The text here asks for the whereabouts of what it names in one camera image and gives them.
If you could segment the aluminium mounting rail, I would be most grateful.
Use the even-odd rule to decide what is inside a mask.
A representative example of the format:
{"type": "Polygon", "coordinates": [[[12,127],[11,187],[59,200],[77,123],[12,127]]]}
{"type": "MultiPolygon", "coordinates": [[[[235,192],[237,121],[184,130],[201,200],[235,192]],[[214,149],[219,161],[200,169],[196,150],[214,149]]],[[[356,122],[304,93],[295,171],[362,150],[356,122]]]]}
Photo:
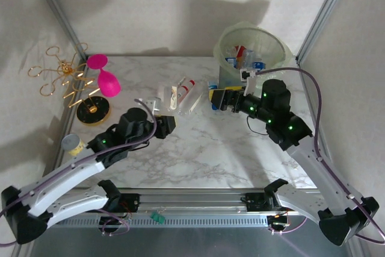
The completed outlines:
{"type": "Polygon", "coordinates": [[[293,205],[284,204],[267,196],[261,188],[140,188],[120,191],[120,199],[113,201],[100,212],[87,209],[86,214],[108,212],[119,217],[149,214],[230,214],[240,212],[274,213],[296,211],[293,205]]]}

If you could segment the clear bottle red cap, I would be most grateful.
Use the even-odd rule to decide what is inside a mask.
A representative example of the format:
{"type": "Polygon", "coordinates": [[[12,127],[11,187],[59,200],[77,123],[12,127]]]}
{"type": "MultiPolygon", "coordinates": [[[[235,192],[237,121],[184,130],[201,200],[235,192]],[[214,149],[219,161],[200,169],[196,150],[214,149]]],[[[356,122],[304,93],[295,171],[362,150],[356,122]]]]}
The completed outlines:
{"type": "Polygon", "coordinates": [[[186,79],[177,89],[177,104],[180,105],[187,94],[195,86],[196,82],[192,79],[186,79]]]}

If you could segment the grey mesh waste bin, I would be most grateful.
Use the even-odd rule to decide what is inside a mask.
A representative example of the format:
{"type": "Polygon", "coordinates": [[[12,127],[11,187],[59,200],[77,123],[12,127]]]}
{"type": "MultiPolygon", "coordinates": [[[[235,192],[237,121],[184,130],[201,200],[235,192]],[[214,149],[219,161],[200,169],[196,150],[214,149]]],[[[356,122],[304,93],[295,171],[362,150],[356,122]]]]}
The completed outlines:
{"type": "Polygon", "coordinates": [[[220,65],[219,88],[241,85],[240,70],[285,67],[292,52],[278,37],[250,22],[225,28],[213,50],[220,65]]]}

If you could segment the large clear square bottle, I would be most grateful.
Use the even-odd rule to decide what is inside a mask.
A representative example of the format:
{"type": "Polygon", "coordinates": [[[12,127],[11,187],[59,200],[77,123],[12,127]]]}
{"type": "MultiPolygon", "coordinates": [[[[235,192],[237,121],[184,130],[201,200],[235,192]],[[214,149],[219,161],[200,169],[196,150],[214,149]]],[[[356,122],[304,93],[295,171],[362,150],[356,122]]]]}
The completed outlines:
{"type": "Polygon", "coordinates": [[[157,97],[160,98],[160,114],[174,115],[175,113],[177,113],[177,85],[175,83],[160,83],[158,86],[157,97]]]}

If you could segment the pink plastic wine glass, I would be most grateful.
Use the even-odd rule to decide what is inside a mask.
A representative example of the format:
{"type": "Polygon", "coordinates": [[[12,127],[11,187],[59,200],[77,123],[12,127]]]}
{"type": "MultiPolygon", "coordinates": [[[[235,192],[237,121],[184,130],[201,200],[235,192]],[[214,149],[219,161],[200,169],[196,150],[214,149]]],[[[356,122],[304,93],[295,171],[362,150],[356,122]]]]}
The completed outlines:
{"type": "Polygon", "coordinates": [[[108,57],[104,54],[95,54],[88,58],[87,66],[90,69],[98,70],[97,84],[101,93],[108,98],[113,98],[121,92],[121,85],[117,77],[105,70],[108,64],[108,57]]]}

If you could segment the aluminium frame post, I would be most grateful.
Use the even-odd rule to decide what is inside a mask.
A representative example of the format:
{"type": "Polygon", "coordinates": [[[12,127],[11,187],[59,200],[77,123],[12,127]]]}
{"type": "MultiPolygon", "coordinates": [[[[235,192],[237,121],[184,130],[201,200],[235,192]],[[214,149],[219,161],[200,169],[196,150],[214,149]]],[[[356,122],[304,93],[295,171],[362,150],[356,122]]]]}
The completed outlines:
{"type": "Polygon", "coordinates": [[[61,29],[63,30],[66,37],[71,42],[72,46],[75,49],[78,49],[79,52],[79,58],[82,61],[85,61],[87,59],[87,54],[85,52],[80,51],[80,40],[78,39],[78,36],[76,35],[74,29],[72,28],[64,10],[62,9],[60,3],[58,0],[46,0],[49,8],[51,9],[52,13],[54,14],[56,20],[58,21],[61,29]]]}
{"type": "Polygon", "coordinates": [[[338,0],[324,0],[322,3],[321,8],[319,9],[318,14],[316,15],[315,20],[312,23],[312,26],[310,27],[310,30],[307,33],[306,38],[304,39],[304,42],[296,56],[298,65],[300,65],[306,59],[311,48],[319,37],[324,25],[330,17],[337,1],[338,0]]]}

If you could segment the frosted long clear bottle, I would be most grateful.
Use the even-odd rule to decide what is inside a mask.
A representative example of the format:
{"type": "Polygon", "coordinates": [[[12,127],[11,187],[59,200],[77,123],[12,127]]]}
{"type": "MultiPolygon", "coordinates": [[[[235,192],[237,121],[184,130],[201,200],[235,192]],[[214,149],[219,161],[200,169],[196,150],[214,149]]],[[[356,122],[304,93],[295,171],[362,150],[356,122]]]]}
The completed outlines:
{"type": "Polygon", "coordinates": [[[187,94],[183,101],[179,105],[177,113],[181,116],[190,115],[200,103],[203,96],[203,91],[192,91],[187,94]]]}

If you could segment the black controller board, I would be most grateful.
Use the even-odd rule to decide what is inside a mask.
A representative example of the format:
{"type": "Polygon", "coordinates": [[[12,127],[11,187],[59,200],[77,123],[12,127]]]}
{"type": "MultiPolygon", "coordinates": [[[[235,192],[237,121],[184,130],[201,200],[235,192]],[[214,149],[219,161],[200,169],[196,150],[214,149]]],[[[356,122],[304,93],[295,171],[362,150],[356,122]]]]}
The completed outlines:
{"type": "Polygon", "coordinates": [[[275,231],[283,231],[289,226],[287,215],[270,215],[267,217],[268,226],[275,231]]]}
{"type": "Polygon", "coordinates": [[[108,232],[115,232],[119,229],[124,229],[125,227],[126,226],[122,222],[110,216],[101,216],[99,219],[98,228],[100,230],[104,229],[108,232]]]}

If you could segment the grey metal panel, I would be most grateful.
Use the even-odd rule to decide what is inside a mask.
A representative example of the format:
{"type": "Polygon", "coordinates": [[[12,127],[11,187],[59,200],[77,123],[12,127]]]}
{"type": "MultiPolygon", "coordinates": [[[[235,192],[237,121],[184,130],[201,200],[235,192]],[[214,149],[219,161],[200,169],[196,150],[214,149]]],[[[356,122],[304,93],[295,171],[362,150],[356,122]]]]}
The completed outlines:
{"type": "Polygon", "coordinates": [[[288,234],[264,228],[132,228],[104,237],[97,229],[48,230],[11,257],[374,257],[359,240],[338,247],[307,221],[288,234]]]}

